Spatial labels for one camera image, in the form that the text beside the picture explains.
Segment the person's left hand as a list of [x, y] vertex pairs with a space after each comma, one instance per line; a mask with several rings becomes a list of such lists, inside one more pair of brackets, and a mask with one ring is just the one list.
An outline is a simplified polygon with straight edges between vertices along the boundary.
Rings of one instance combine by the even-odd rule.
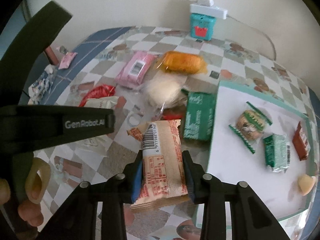
[[38, 227], [44, 216], [40, 202], [50, 181], [51, 169], [33, 153], [14, 156], [1, 175], [1, 206], [18, 222]]

